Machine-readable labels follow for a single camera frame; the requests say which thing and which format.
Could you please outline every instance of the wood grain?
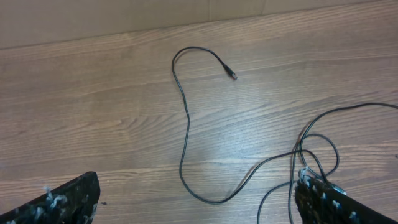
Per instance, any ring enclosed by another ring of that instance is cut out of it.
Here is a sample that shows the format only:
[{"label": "wood grain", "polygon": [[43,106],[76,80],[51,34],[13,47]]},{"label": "wood grain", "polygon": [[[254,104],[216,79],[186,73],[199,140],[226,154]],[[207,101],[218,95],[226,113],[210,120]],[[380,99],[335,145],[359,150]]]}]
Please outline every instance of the wood grain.
[{"label": "wood grain", "polygon": [[[254,223],[262,196],[289,176],[266,164],[230,202],[194,199],[178,176],[186,117],[170,63],[178,60],[192,114],[183,167],[198,194],[220,199],[265,158],[292,149],[302,128],[338,106],[398,104],[398,2],[378,1],[235,21],[0,50],[0,212],[93,170],[95,223]],[[361,108],[313,128],[340,149],[331,181],[398,220],[398,113]],[[311,138],[325,169],[331,147]],[[295,212],[296,222],[300,217]],[[287,189],[262,222],[288,223]]]}]

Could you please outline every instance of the wire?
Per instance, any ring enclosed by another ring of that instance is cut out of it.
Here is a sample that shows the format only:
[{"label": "wire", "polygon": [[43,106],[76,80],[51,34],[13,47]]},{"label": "wire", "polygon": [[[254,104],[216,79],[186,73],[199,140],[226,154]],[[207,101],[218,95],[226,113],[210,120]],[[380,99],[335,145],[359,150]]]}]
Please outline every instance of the wire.
[{"label": "wire", "polygon": [[[182,86],[181,86],[181,84],[180,84],[180,82],[179,82],[179,80],[178,80],[178,78],[177,78],[177,75],[175,74],[174,66],[175,66],[177,57],[178,57],[183,51],[190,50],[190,49],[204,50],[204,51],[207,51],[207,52],[211,53],[214,57],[217,58],[217,60],[220,62],[220,64],[221,64],[221,65],[224,67],[224,69],[226,70],[227,74],[228,74],[233,80],[237,80],[237,79],[238,79],[237,76],[235,75],[235,73],[232,71],[232,69],[230,69],[230,68],[227,66],[227,64],[225,64],[225,63],[219,58],[219,56],[217,56],[217,54],[215,54],[212,50],[207,49],[207,48],[204,48],[204,47],[185,47],[185,48],[179,50],[179,51],[175,54],[175,56],[174,56],[174,58],[173,58],[173,60],[172,60],[172,73],[173,73],[175,82],[177,83],[178,88],[180,89],[180,92],[181,92],[181,95],[182,95],[183,104],[184,104],[184,108],[185,108],[185,112],[186,112],[186,114],[187,114],[187,131],[186,131],[186,134],[185,134],[185,141],[184,141],[184,145],[183,145],[183,151],[182,151],[182,156],[181,156],[181,161],[180,161],[180,167],[179,167],[180,179],[181,179],[181,182],[182,182],[183,186],[186,188],[186,190],[187,190],[192,196],[194,196],[196,199],[198,199],[198,200],[200,200],[200,201],[202,201],[202,202],[205,202],[205,203],[208,203],[208,204],[211,204],[211,205],[222,204],[222,203],[225,203],[225,202],[231,200],[235,195],[237,195],[237,194],[244,188],[244,186],[246,186],[246,184],[250,181],[250,179],[253,177],[253,175],[256,173],[256,171],[257,171],[258,169],[260,169],[260,167],[261,167],[262,165],[264,165],[266,162],[269,162],[269,161],[271,161],[271,160],[278,159],[278,158],[281,158],[281,157],[285,157],[285,156],[292,156],[292,157],[293,157],[293,158],[292,158],[292,168],[291,168],[291,173],[290,173],[290,181],[288,181],[288,182],[286,182],[286,183],[283,183],[283,184],[280,184],[280,185],[278,185],[278,186],[272,188],[270,191],[268,191],[268,193],[266,193],[266,195],[264,196],[264,198],[261,200],[259,209],[258,209],[258,211],[257,211],[257,224],[260,223],[261,209],[262,209],[262,206],[263,206],[265,200],[267,199],[267,197],[268,197],[271,193],[273,193],[273,191],[275,191],[275,190],[277,190],[277,189],[279,189],[279,188],[281,188],[281,187],[284,187],[284,186],[286,186],[286,185],[289,185],[289,198],[288,198],[288,213],[289,213],[289,220],[290,220],[291,224],[293,224],[292,210],[291,210],[291,197],[292,197],[292,190],[293,190],[293,184],[294,184],[294,170],[295,170],[295,161],[296,161],[296,155],[297,155],[297,154],[300,154],[300,158],[301,158],[303,164],[305,165],[305,167],[307,167],[307,170],[310,171],[310,172],[315,176],[315,178],[321,179],[325,184],[330,185],[330,183],[329,183],[327,177],[328,177],[329,175],[331,175],[332,173],[334,173],[334,171],[337,170],[337,168],[338,168],[338,166],[339,166],[339,163],[340,163],[340,156],[339,156],[337,147],[335,146],[335,144],[334,144],[329,138],[327,138],[326,136],[324,136],[324,135],[322,135],[322,134],[316,134],[316,133],[311,133],[311,134],[309,134],[309,133],[308,133],[308,132],[310,131],[310,129],[313,127],[313,125],[314,125],[320,118],[322,118],[322,117],[324,117],[324,116],[326,116],[326,115],[328,115],[328,114],[330,114],[330,113],[333,113],[333,112],[342,111],[342,110],[350,110],[350,109],[355,109],[355,108],[359,108],[359,107],[363,107],[363,106],[376,106],[376,105],[377,105],[377,106],[386,106],[386,107],[398,109],[398,106],[396,106],[396,105],[391,105],[391,104],[387,104],[387,103],[363,103],[363,104],[359,104],[359,105],[347,106],[347,107],[341,107],[341,108],[335,108],[335,109],[333,109],[333,110],[326,111],[326,112],[322,113],[321,115],[317,116],[317,117],[307,126],[307,128],[306,128],[305,131],[303,132],[302,137],[300,138],[299,142],[295,145],[294,149],[293,149],[291,152],[286,152],[286,153],[283,153],[283,154],[280,154],[280,155],[277,155],[277,156],[273,156],[273,157],[270,157],[270,158],[265,159],[265,160],[263,160],[262,162],[260,162],[260,163],[250,172],[250,174],[249,174],[249,176],[246,178],[246,180],[245,180],[242,184],[240,184],[239,187],[238,187],[231,195],[229,195],[228,197],[226,197],[226,198],[224,198],[224,199],[222,199],[222,200],[209,200],[209,199],[205,199],[205,198],[203,198],[203,197],[197,195],[193,190],[191,190],[191,188],[188,186],[188,184],[187,184],[186,181],[184,180],[183,174],[182,174],[183,161],[184,161],[185,153],[186,153],[186,151],[187,151],[187,143],[188,143],[189,128],[190,128],[190,116],[189,116],[189,111],[188,111],[187,99],[186,99],[186,97],[185,97],[185,94],[184,94],[184,91],[183,91],[183,89],[182,89]],[[309,138],[309,137],[319,137],[319,138],[322,138],[322,139],[324,139],[325,141],[327,141],[327,142],[332,146],[332,148],[333,148],[333,150],[334,150],[334,152],[335,152],[335,154],[336,154],[336,164],[335,164],[334,168],[333,168],[331,171],[325,173],[324,170],[323,170],[323,168],[322,168],[322,165],[321,165],[319,159],[316,157],[316,155],[314,155],[314,153],[311,152],[311,151],[309,151],[309,150],[303,149],[303,142],[304,142],[304,140],[305,140],[306,138]],[[319,168],[319,171],[320,171],[320,175],[317,174],[313,169],[311,169],[311,168],[308,166],[307,161],[305,160],[305,157],[304,157],[303,152],[309,153],[309,154],[314,158],[315,162],[316,162],[317,165],[318,165],[318,168]]]}]

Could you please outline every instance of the tabletop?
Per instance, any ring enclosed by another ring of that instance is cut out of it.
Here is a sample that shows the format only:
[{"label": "tabletop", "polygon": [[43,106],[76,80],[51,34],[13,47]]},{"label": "tabletop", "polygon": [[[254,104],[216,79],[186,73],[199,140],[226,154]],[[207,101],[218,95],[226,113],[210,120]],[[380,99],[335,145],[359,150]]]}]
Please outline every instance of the tabletop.
[{"label": "tabletop", "polygon": [[[254,223],[265,193],[289,179],[290,158],[264,165],[225,204],[193,198],[178,175],[187,119],[173,56],[208,47],[238,76],[208,52],[176,64],[191,112],[183,175],[219,200],[262,160],[291,151],[316,115],[398,104],[397,12],[398,1],[376,1],[0,50],[0,213],[92,170],[96,224]],[[335,113],[312,131],[340,150],[330,180],[398,220],[397,111]],[[304,147],[333,168],[327,142]],[[289,222],[287,191],[266,200],[261,223]]]}]

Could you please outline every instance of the cable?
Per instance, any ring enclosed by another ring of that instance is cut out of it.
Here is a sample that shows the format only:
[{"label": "cable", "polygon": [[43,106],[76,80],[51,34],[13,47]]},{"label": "cable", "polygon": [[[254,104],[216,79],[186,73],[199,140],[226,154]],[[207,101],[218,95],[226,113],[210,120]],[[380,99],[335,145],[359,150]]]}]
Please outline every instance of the cable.
[{"label": "cable", "polygon": [[[275,191],[275,190],[277,190],[277,189],[279,189],[279,188],[281,188],[281,187],[284,187],[284,186],[286,186],[286,185],[289,185],[289,198],[288,198],[288,213],[289,213],[289,219],[290,219],[291,224],[293,224],[292,211],[291,211],[291,197],[292,197],[292,189],[293,189],[293,184],[294,184],[294,170],[295,170],[295,160],[296,160],[296,155],[297,155],[297,153],[300,154],[300,158],[301,158],[303,164],[305,165],[305,167],[307,167],[307,170],[310,171],[310,172],[315,176],[315,178],[321,179],[325,184],[331,185],[331,183],[329,183],[327,177],[328,177],[329,175],[331,175],[332,173],[334,173],[334,171],[337,170],[337,168],[338,168],[338,166],[339,166],[339,163],[340,163],[340,156],[339,156],[337,147],[335,146],[335,144],[334,144],[329,138],[327,138],[326,136],[324,136],[324,135],[322,135],[322,134],[316,134],[316,133],[309,134],[309,133],[308,133],[308,132],[310,131],[310,129],[312,128],[312,126],[313,126],[320,118],[322,118],[322,117],[324,117],[324,116],[326,116],[326,115],[328,115],[328,114],[330,114],[330,113],[333,113],[333,112],[337,112],[337,111],[341,111],[341,110],[355,109],[355,108],[359,108],[359,107],[362,107],[362,106],[377,105],[377,106],[386,106],[386,107],[398,109],[398,106],[396,106],[396,105],[390,105],[390,104],[387,104],[387,103],[363,103],[363,104],[359,104],[359,105],[347,106],[347,107],[341,107],[341,108],[335,108],[335,109],[333,109],[333,110],[326,111],[326,112],[322,113],[321,115],[317,116],[317,117],[307,126],[307,128],[305,129],[305,131],[304,131],[303,134],[302,134],[302,137],[300,138],[300,141],[295,145],[293,151],[291,151],[291,152],[286,152],[286,153],[284,153],[284,154],[280,154],[280,155],[277,155],[277,156],[270,157],[270,158],[268,158],[268,159],[265,159],[265,160],[262,161],[261,163],[259,163],[259,164],[253,169],[253,171],[251,171],[251,173],[250,173],[249,176],[246,178],[246,180],[245,180],[242,184],[240,184],[239,187],[238,187],[230,196],[226,197],[225,199],[223,199],[223,200],[208,200],[208,199],[205,199],[205,198],[203,198],[203,197],[197,195],[195,192],[193,192],[193,191],[190,189],[190,187],[187,185],[187,183],[185,182],[185,180],[184,180],[184,178],[183,178],[183,175],[182,175],[183,161],[184,161],[185,153],[186,153],[186,151],[187,151],[187,143],[188,143],[189,128],[190,128],[190,116],[189,116],[189,111],[188,111],[187,99],[186,99],[186,97],[185,97],[185,94],[184,94],[184,91],[183,91],[183,89],[182,89],[182,86],[181,86],[181,84],[180,84],[180,82],[179,82],[179,80],[178,80],[178,78],[177,78],[176,73],[175,73],[174,66],[175,66],[175,61],[176,61],[177,57],[178,57],[183,51],[186,51],[186,50],[189,50],[189,49],[204,50],[204,51],[207,51],[207,52],[211,53],[214,57],[217,58],[217,60],[220,62],[220,64],[221,64],[221,65],[224,67],[224,69],[226,70],[227,74],[228,74],[233,80],[237,80],[237,79],[238,79],[237,76],[235,75],[235,73],[232,71],[232,69],[230,69],[230,68],[227,66],[227,64],[225,64],[225,63],[219,58],[219,56],[217,56],[217,54],[215,54],[212,50],[207,49],[207,48],[204,48],[204,47],[185,47],[185,48],[179,50],[179,51],[175,54],[175,56],[174,56],[174,58],[173,58],[173,60],[172,60],[172,73],[173,73],[175,82],[177,83],[178,88],[180,89],[181,96],[182,96],[182,100],[183,100],[183,104],[184,104],[184,108],[185,108],[185,112],[186,112],[186,114],[187,114],[187,131],[186,131],[186,134],[185,134],[185,141],[184,141],[184,145],[183,145],[183,151],[182,151],[182,156],[181,156],[181,161],[180,161],[180,167],[179,167],[180,179],[181,179],[181,182],[182,182],[183,186],[186,188],[186,190],[187,190],[192,196],[194,196],[196,199],[198,199],[198,200],[200,200],[200,201],[202,201],[202,202],[205,202],[205,203],[208,203],[208,204],[211,204],[211,205],[222,204],[222,203],[225,203],[225,202],[231,200],[236,194],[238,194],[238,193],[244,188],[244,186],[250,181],[250,179],[251,179],[252,176],[256,173],[256,171],[257,171],[262,165],[264,165],[266,162],[269,162],[269,161],[271,161],[271,160],[278,159],[278,158],[281,158],[281,157],[284,157],[284,156],[290,156],[290,155],[293,156],[293,158],[292,158],[292,168],[291,168],[291,173],[290,173],[290,181],[288,181],[288,182],[286,182],[286,183],[283,183],[283,184],[280,184],[280,185],[278,185],[278,186],[272,188],[270,191],[268,191],[268,193],[266,193],[266,195],[264,196],[264,198],[261,200],[259,209],[258,209],[258,211],[257,211],[257,224],[260,223],[261,208],[262,208],[262,206],[263,206],[265,200],[267,199],[267,197],[268,197],[271,193],[273,193],[273,191]],[[314,155],[314,153],[311,152],[311,151],[309,151],[309,150],[303,149],[303,142],[304,142],[304,140],[305,140],[306,138],[309,138],[309,137],[320,137],[320,138],[324,139],[325,141],[327,141],[327,142],[332,146],[332,148],[333,148],[333,150],[334,150],[334,152],[335,152],[335,154],[336,154],[336,164],[335,164],[334,168],[333,168],[331,171],[325,173],[324,170],[323,170],[323,168],[322,168],[322,165],[321,165],[320,161],[318,160],[318,158],[316,157],[316,155]],[[320,175],[317,174],[313,169],[311,169],[311,168],[308,166],[308,164],[307,164],[307,162],[306,162],[306,160],[305,160],[305,158],[304,158],[303,152],[309,153],[309,154],[314,158],[315,162],[316,162],[317,165],[318,165],[318,168],[319,168],[319,171],[320,171]]]}]

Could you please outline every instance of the black cable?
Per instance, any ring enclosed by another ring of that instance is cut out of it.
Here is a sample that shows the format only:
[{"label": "black cable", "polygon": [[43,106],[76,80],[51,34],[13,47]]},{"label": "black cable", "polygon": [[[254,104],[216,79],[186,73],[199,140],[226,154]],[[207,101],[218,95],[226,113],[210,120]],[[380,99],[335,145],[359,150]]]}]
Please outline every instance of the black cable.
[{"label": "black cable", "polygon": [[[244,186],[250,181],[250,179],[251,179],[252,176],[256,173],[256,171],[257,171],[262,165],[264,165],[266,162],[269,162],[269,161],[271,161],[271,160],[273,160],[273,159],[277,159],[277,158],[284,157],[284,156],[289,156],[289,155],[292,155],[292,156],[293,156],[293,158],[292,158],[292,169],[291,169],[291,173],[290,173],[290,181],[289,181],[289,182],[286,182],[286,183],[283,183],[283,184],[280,184],[280,185],[278,185],[278,186],[272,188],[270,191],[268,191],[268,193],[266,193],[266,195],[264,196],[264,198],[261,200],[259,209],[258,209],[258,211],[257,211],[257,224],[259,224],[259,222],[260,222],[261,208],[262,208],[262,206],[263,206],[265,200],[267,199],[267,197],[268,197],[271,193],[273,193],[273,191],[275,191],[275,190],[277,190],[277,189],[279,189],[279,188],[281,188],[281,187],[283,187],[283,186],[286,186],[286,185],[289,185],[289,198],[288,198],[288,213],[289,213],[289,219],[290,219],[291,224],[293,224],[292,211],[291,211],[291,197],[292,197],[292,189],[293,189],[293,184],[294,184],[294,170],[295,170],[295,160],[296,160],[296,154],[297,154],[297,153],[300,154],[300,157],[301,157],[301,160],[302,160],[303,164],[305,165],[305,167],[307,168],[307,170],[310,171],[310,172],[315,176],[315,178],[317,178],[317,179],[322,179],[322,180],[324,181],[325,184],[330,184],[329,181],[328,181],[328,179],[327,179],[327,176],[329,176],[330,174],[334,173],[334,171],[337,170],[337,168],[338,168],[338,166],[339,166],[339,163],[340,163],[340,156],[339,156],[339,154],[338,154],[337,147],[335,146],[335,144],[334,144],[329,138],[327,138],[326,136],[324,136],[324,135],[322,135],[322,134],[316,134],[316,133],[309,134],[309,133],[308,133],[309,130],[312,128],[312,126],[313,126],[320,118],[322,118],[322,117],[324,117],[324,116],[326,116],[326,115],[328,115],[328,114],[330,114],[330,113],[336,112],[336,111],[349,110],[349,109],[359,108],[359,107],[362,107],[362,106],[378,105],[378,106],[386,106],[386,107],[398,109],[398,106],[396,106],[396,105],[390,105],[390,104],[387,104],[387,103],[363,103],[363,104],[360,104],[360,105],[341,107],[341,108],[336,108],[336,109],[333,109],[333,110],[326,111],[326,112],[322,113],[321,115],[317,116],[317,117],[307,126],[307,128],[306,128],[305,131],[303,132],[302,137],[300,138],[300,141],[299,141],[298,144],[294,147],[294,150],[293,150],[293,151],[291,151],[291,152],[286,152],[286,153],[284,153],[284,154],[280,154],[280,155],[277,155],[277,156],[274,156],[274,157],[270,157],[270,158],[268,158],[268,159],[262,161],[260,164],[258,164],[258,165],[256,166],[256,168],[253,169],[253,171],[251,171],[251,173],[250,173],[249,176],[246,178],[246,180],[245,180],[245,181],[244,181],[244,182],[243,182],[243,183],[230,195],[230,196],[226,197],[225,199],[223,199],[223,200],[218,200],[218,201],[208,200],[208,199],[205,199],[205,198],[203,198],[203,197],[197,195],[195,192],[193,192],[193,191],[189,188],[189,186],[187,185],[187,183],[185,182],[185,180],[184,180],[184,178],[183,178],[183,175],[182,175],[183,160],[184,160],[184,157],[185,157],[185,153],[186,153],[186,151],[187,151],[188,135],[189,135],[189,128],[190,128],[190,116],[189,116],[189,111],[188,111],[188,106],[187,106],[187,99],[186,99],[186,97],[185,97],[185,94],[184,94],[184,91],[183,91],[183,89],[182,89],[182,86],[181,86],[181,84],[180,84],[180,82],[179,82],[179,80],[178,80],[178,78],[177,78],[177,76],[176,76],[176,74],[175,74],[174,65],[175,65],[175,61],[176,61],[177,57],[180,55],[180,53],[182,53],[182,52],[185,51],[185,50],[189,50],[189,49],[204,50],[204,51],[207,51],[207,52],[211,53],[211,54],[214,55],[214,56],[217,58],[217,60],[221,63],[221,65],[224,67],[224,69],[226,70],[226,72],[228,73],[228,75],[229,75],[232,79],[234,79],[234,80],[237,79],[237,76],[236,76],[235,73],[232,71],[232,69],[230,69],[230,68],[219,58],[219,56],[217,56],[217,54],[215,54],[212,50],[206,49],[206,48],[204,48],[204,47],[185,47],[184,49],[179,50],[179,51],[175,54],[175,56],[174,56],[174,58],[173,58],[173,60],[172,60],[172,73],[173,73],[174,79],[175,79],[175,81],[176,81],[176,83],[177,83],[177,85],[178,85],[178,88],[180,89],[180,92],[181,92],[181,95],[182,95],[182,100],[183,100],[183,103],[184,103],[185,112],[186,112],[186,114],[187,114],[187,132],[186,132],[186,134],[185,134],[185,141],[184,141],[184,146],[183,146],[183,151],[182,151],[182,156],[181,156],[181,161],[180,161],[180,167],[179,167],[180,178],[181,178],[182,184],[184,185],[184,187],[186,188],[186,190],[187,190],[192,196],[194,196],[195,198],[197,198],[198,200],[200,200],[200,201],[202,201],[202,202],[209,203],[209,204],[211,204],[211,205],[222,204],[222,203],[225,203],[225,202],[231,200],[236,194],[238,194],[238,193],[244,188]],[[309,138],[309,137],[312,137],[312,136],[320,137],[320,138],[326,140],[326,141],[332,146],[333,150],[335,151],[335,154],[336,154],[336,164],[335,164],[334,168],[333,168],[331,171],[329,171],[328,173],[325,173],[325,172],[323,171],[323,168],[322,168],[322,165],[321,165],[320,161],[318,160],[318,158],[316,157],[316,155],[314,155],[313,152],[311,152],[311,151],[309,151],[309,150],[306,150],[306,149],[303,149],[303,142],[304,142],[304,140],[305,140],[306,138]],[[309,153],[309,154],[315,159],[315,162],[317,163],[318,168],[319,168],[319,170],[320,170],[320,175],[318,175],[315,171],[313,171],[313,170],[308,166],[308,164],[307,164],[307,162],[306,162],[306,160],[305,160],[305,158],[304,158],[303,152]]]}]

